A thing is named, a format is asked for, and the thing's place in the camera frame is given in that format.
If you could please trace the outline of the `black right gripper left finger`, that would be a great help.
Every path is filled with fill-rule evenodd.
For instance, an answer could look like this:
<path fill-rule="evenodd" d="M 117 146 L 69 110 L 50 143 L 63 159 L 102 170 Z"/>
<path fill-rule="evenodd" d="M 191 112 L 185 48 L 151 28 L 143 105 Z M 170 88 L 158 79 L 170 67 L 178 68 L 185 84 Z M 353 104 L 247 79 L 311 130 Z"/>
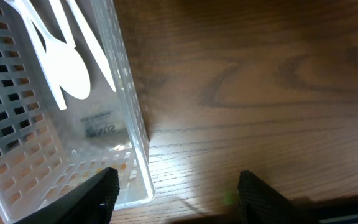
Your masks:
<path fill-rule="evenodd" d="M 118 171 L 105 168 L 54 203 L 18 221 L 20 224 L 105 224 L 120 191 Z"/>

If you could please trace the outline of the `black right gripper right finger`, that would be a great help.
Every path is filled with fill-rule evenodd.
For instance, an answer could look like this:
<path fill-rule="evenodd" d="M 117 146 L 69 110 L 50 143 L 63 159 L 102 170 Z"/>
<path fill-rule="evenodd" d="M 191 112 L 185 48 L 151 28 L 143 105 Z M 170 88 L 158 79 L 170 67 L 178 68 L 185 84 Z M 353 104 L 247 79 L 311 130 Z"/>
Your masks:
<path fill-rule="evenodd" d="M 319 222 L 251 171 L 241 172 L 237 189 L 242 223 L 308 224 Z"/>

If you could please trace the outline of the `white plastic spoon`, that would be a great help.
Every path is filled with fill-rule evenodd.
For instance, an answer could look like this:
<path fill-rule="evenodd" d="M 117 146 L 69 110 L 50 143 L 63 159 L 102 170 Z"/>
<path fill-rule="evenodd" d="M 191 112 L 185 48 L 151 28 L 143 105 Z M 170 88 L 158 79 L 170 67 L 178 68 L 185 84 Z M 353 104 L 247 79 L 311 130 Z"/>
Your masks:
<path fill-rule="evenodd" d="M 47 55 L 47 53 L 42 45 L 42 42 L 41 42 L 39 35 L 35 29 L 35 26 L 30 19 L 29 13 L 27 12 L 25 6 L 20 1 L 5 0 L 5 2 L 8 3 L 8 5 L 10 5 L 12 8 L 14 8 L 21 16 L 21 18 L 24 22 L 26 31 L 30 37 L 31 42 L 32 42 L 32 45 L 33 45 L 35 54 L 37 56 L 37 59 L 39 61 L 39 64 L 42 68 L 42 71 L 44 73 L 44 76 L 46 78 L 48 86 L 50 88 L 50 91 L 52 92 L 52 95 L 53 95 L 59 109 L 65 110 L 67 108 L 67 105 L 65 103 L 60 85 L 58 84 L 58 80 L 54 75 L 54 70 L 52 68 L 52 61 L 50 60 L 50 57 Z"/>
<path fill-rule="evenodd" d="M 47 76 L 58 89 L 64 89 L 71 96 L 84 100 L 90 95 L 91 84 L 86 65 L 76 49 L 55 38 L 47 29 L 33 5 L 28 0 L 19 1 L 24 11 L 43 37 L 42 62 Z"/>
<path fill-rule="evenodd" d="M 79 25 L 79 28 L 81 30 L 81 33 L 83 34 L 83 37 L 85 38 L 85 41 L 91 51 L 92 56 L 94 57 L 96 63 L 98 64 L 98 67 L 102 71 L 102 74 L 104 75 L 106 81 L 108 82 L 109 86 L 113 90 L 113 92 L 116 92 L 116 85 L 114 83 L 111 69 L 109 66 L 109 62 L 98 42 L 96 39 L 93 31 L 91 30 L 89 24 L 87 23 L 84 15 L 80 11 L 80 8 L 78 7 L 75 0 L 67 0 L 67 3 L 71 9 L 71 12 L 74 15 L 74 18 Z"/>

